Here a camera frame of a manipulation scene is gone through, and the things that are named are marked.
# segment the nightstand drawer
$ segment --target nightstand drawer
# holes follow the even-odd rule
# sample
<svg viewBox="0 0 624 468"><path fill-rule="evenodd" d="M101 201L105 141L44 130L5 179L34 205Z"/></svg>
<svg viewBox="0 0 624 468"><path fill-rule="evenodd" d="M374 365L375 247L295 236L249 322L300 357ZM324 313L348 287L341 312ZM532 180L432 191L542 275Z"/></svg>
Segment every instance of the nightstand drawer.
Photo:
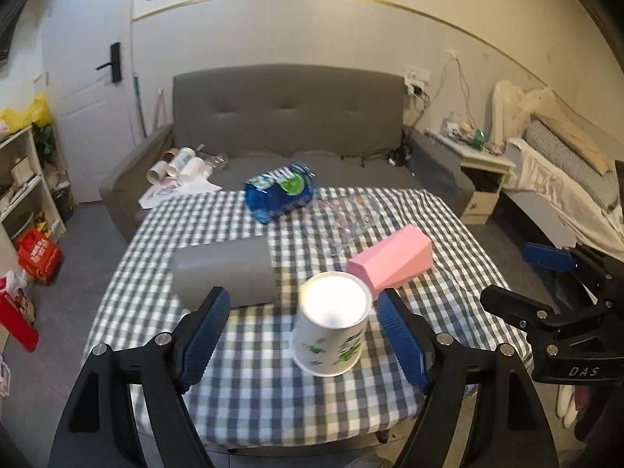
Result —
<svg viewBox="0 0 624 468"><path fill-rule="evenodd" d="M491 215L494 206L498 202L498 193L489 193L485 191L476 191L472 194L470 202L464 210L465 215L486 214Z"/></svg>

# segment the green plant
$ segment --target green plant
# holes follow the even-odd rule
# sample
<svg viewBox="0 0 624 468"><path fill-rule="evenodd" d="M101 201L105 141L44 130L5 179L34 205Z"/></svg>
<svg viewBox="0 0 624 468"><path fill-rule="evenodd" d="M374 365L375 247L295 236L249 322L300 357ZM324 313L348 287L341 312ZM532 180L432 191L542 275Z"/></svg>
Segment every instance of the green plant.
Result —
<svg viewBox="0 0 624 468"><path fill-rule="evenodd" d="M56 150L56 139L54 137L54 126L48 124L43 128L32 127L32 136L35 139L35 148L39 162L54 163L54 151Z"/></svg>

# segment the wall socket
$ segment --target wall socket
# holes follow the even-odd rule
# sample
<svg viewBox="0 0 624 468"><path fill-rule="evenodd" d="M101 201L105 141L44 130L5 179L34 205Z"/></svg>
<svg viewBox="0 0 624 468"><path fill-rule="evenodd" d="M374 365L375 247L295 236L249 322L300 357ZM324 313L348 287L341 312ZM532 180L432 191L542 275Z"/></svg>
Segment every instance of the wall socket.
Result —
<svg viewBox="0 0 624 468"><path fill-rule="evenodd" d="M403 80L405 86L418 86L423 90L431 80L431 71L414 64L403 64Z"/></svg>

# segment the yellow plastic bag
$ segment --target yellow plastic bag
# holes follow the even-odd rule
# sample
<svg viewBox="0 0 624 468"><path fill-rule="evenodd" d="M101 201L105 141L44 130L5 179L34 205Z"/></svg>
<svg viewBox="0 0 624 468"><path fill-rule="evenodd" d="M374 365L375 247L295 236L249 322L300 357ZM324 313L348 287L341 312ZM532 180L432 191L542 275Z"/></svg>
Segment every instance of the yellow plastic bag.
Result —
<svg viewBox="0 0 624 468"><path fill-rule="evenodd" d="M0 122L4 121L9 129L9 134L21 130L31 123L40 128L52 123L52 115L48 106L46 94L38 93L25 111L16 112L11 108L0 111Z"/></svg>

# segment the tiled floor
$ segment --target tiled floor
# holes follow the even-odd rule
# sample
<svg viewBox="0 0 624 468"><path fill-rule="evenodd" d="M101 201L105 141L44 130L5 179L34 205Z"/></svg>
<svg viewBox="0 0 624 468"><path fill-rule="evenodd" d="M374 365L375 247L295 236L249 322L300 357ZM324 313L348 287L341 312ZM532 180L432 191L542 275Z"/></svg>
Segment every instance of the tiled floor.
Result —
<svg viewBox="0 0 624 468"><path fill-rule="evenodd" d="M82 349L99 301L121 259L126 243L117 232L102 204L81 205L67 224L60 246L65 260L52 286L36 286L30 292L37 306L36 328L41 333L37 351L28 354L10 339L4 352L12 370L11 396L2 405L1 421L18 448L34 468L44 468L65 401L80 369ZM551 303L552 293L523 261L513 231L505 223L488 222L470 228L492 257L511 288L536 300ZM557 389L537 386L559 452L577 450L571 429L564 429L554 414ZM456 429L456 438L445 467L457 466L472 417L474 399L466 400ZM229 454L215 447L210 458L217 468L342 468L351 460L375 451L394 461L411 428L393 429L395 438L379 445L374 435L349 439L338 445L314 449L246 449ZM141 435L150 467L162 463L154 439Z"/></svg>

